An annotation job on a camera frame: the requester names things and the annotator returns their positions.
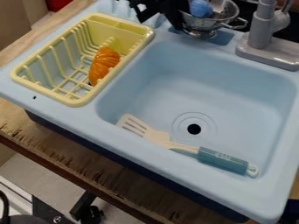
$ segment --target toy orange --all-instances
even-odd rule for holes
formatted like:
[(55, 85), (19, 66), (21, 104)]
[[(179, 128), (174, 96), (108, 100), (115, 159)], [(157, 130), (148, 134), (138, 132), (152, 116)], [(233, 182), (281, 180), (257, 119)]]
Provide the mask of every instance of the toy orange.
[(89, 81), (95, 86), (98, 79), (102, 79), (109, 72), (110, 67), (115, 67), (120, 62), (121, 55), (110, 47), (102, 47), (94, 56), (89, 69)]

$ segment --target colander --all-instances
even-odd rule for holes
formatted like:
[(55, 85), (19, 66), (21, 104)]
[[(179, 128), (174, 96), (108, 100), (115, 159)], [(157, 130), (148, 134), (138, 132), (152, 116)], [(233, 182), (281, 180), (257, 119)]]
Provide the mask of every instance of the colander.
[(188, 12), (180, 11), (183, 16), (183, 31), (194, 38), (208, 39), (216, 35), (216, 30), (221, 27), (228, 29), (243, 29), (248, 21), (238, 17), (240, 10), (231, 0), (211, 0), (213, 7), (212, 17), (194, 17)]

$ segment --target yellow dish rack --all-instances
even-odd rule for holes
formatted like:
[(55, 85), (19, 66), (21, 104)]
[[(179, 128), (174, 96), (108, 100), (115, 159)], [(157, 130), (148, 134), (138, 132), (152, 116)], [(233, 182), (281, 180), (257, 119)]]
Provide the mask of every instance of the yellow dish rack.
[[(10, 77), (18, 84), (71, 107), (90, 102), (154, 38), (148, 26), (104, 14), (91, 14), (17, 65)], [(98, 84), (88, 84), (94, 55), (109, 46), (120, 63)]]

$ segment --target faucet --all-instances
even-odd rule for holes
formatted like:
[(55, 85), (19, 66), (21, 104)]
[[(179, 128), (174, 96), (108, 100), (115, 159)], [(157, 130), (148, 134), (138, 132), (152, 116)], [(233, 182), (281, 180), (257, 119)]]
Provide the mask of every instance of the faucet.
[(299, 45), (284, 39), (273, 38), (273, 33), (290, 23), (289, 9), (294, 0), (286, 0), (280, 10), (275, 10), (276, 0), (259, 0), (250, 32), (240, 39), (236, 54), (289, 71), (299, 69)]

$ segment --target wooden table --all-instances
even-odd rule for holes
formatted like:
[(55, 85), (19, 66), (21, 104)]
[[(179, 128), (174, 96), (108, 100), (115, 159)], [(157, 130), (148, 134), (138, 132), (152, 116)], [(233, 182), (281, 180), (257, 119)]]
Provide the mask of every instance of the wooden table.
[[(69, 4), (39, 29), (29, 32), (0, 52), (0, 63), (8, 63), (54, 27), (93, 2), (77, 0)], [(182, 195), (32, 122), (20, 107), (4, 99), (0, 99), (0, 143), (145, 223), (232, 223)], [(299, 176), (290, 196), (299, 199)]]

